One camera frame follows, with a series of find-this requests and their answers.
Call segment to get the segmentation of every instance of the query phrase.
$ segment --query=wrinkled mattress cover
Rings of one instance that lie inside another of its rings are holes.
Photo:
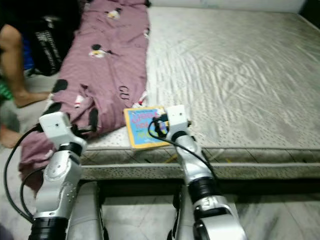
[[[292,13],[179,7],[148,13],[149,106],[185,104],[190,131],[213,164],[311,164],[320,177],[318,29]],[[83,161],[163,163],[174,153],[132,150],[124,127],[90,142]]]

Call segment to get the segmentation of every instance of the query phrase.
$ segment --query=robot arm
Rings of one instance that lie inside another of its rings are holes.
[[[168,121],[166,140],[183,146],[205,160],[202,149],[190,136],[185,107],[177,105],[166,109],[166,116],[158,119]],[[246,234],[237,217],[222,196],[214,173],[193,154],[176,146],[178,162],[184,171],[184,181],[191,199],[193,236],[196,240],[246,240]],[[174,239],[179,240],[179,229]]]
[[[43,185],[37,193],[29,240],[66,238],[66,229],[76,200],[81,177],[80,156],[87,143],[73,134],[66,114],[54,112],[40,117],[45,135],[57,152],[43,172]]]

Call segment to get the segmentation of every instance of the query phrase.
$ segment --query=children's book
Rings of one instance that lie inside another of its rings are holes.
[[[161,106],[124,109],[125,123],[131,146],[134,149],[147,149],[169,145],[165,141],[153,138],[148,133],[148,126],[152,122],[153,117],[164,113],[164,108]],[[161,124],[160,128],[162,131],[166,131],[165,123]],[[154,124],[150,127],[150,131],[153,135],[158,136]]]

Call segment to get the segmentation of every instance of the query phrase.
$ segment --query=black cable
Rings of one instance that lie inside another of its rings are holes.
[[[211,174],[213,175],[213,177],[216,177],[216,174],[214,172],[214,169],[213,167],[211,166],[211,164],[207,161],[207,160],[204,160],[202,159],[202,157],[200,157],[199,155],[197,155],[195,152],[189,150],[188,148],[180,145],[179,143],[176,143],[174,141],[171,141],[171,140],[167,140],[165,139],[164,137],[158,137],[156,135],[153,135],[150,131],[150,127],[152,124],[154,124],[157,120],[152,120],[152,122],[150,122],[149,126],[148,126],[148,132],[150,134],[151,137],[155,138],[155,139],[158,139],[158,140],[161,140],[161,141],[164,141],[164,142],[167,142],[169,144],[172,144],[174,145],[175,147],[178,147],[178,148],[181,148],[185,151],[187,151],[188,153],[192,154],[193,156],[195,156],[197,159],[199,159],[201,162],[203,162],[203,164],[205,164],[207,166],[207,168],[210,170]]]
[[[22,181],[22,183],[21,183],[21,185],[20,185],[20,202],[21,202],[21,205],[22,205],[24,211],[26,212],[26,214],[28,214],[29,217],[31,217],[31,218],[33,218],[34,216],[33,216],[33,214],[29,211],[29,209],[27,208],[27,205],[26,205],[26,203],[25,203],[24,187],[25,187],[25,184],[26,184],[28,178],[29,178],[31,175],[35,174],[36,172],[42,171],[42,170],[44,170],[45,168],[46,168],[46,167],[43,166],[43,167],[40,167],[40,168],[38,168],[38,169],[33,170],[32,172],[30,172],[30,173],[24,178],[24,180]]]
[[[34,131],[37,131],[39,130],[39,126],[35,126],[33,128],[31,128],[29,131],[27,131],[25,134],[22,135],[22,137],[18,140],[18,142],[15,144],[14,148],[12,149],[5,165],[4,165],[4,173],[3,173],[3,184],[4,184],[4,190],[5,190],[5,194],[6,194],[6,197],[8,198],[8,201],[9,203],[11,204],[11,206],[14,208],[14,210],[17,211],[18,214],[20,214],[22,217],[24,217],[27,221],[29,221],[30,223],[33,223],[33,219],[27,215],[26,213],[24,213],[16,204],[15,202],[13,201],[11,195],[10,195],[10,192],[9,192],[9,188],[8,188],[8,180],[7,180],[7,177],[8,177],[8,166],[9,166],[9,163],[15,153],[15,151],[17,150],[18,146],[20,145],[20,143],[23,141],[23,139],[29,135],[30,133],[34,132]]]

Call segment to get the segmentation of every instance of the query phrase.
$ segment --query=blanket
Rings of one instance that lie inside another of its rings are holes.
[[[52,104],[43,114],[67,113],[78,128],[91,126],[88,138],[123,127],[123,110],[146,89],[148,34],[145,0],[94,0],[82,14],[52,90]],[[22,179],[46,166],[55,151],[43,132],[32,132],[21,145]],[[40,177],[27,185],[37,191]]]

